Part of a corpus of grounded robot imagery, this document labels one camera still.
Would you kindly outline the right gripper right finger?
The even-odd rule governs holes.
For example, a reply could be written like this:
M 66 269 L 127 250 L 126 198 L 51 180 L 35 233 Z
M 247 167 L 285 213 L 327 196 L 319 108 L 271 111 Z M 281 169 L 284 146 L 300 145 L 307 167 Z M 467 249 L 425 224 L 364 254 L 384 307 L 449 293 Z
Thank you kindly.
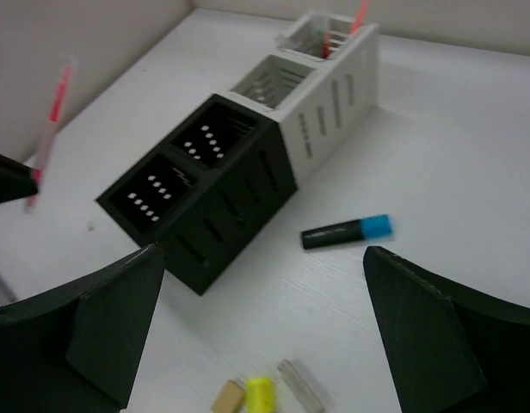
M 403 412 L 530 412 L 530 308 L 379 246 L 363 268 Z

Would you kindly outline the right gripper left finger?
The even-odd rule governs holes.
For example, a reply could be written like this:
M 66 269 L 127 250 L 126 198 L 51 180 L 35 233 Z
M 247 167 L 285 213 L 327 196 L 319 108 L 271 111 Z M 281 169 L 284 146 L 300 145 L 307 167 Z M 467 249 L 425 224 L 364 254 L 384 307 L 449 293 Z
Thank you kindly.
M 0 412 L 120 412 L 163 282 L 148 245 L 92 274 L 0 307 Z

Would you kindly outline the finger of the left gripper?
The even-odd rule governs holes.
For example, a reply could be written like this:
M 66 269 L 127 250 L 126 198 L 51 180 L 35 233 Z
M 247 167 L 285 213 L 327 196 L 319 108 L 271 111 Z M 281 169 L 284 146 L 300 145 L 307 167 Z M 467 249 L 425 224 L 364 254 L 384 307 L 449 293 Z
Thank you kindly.
M 38 193 L 29 167 L 0 154 L 0 204 Z

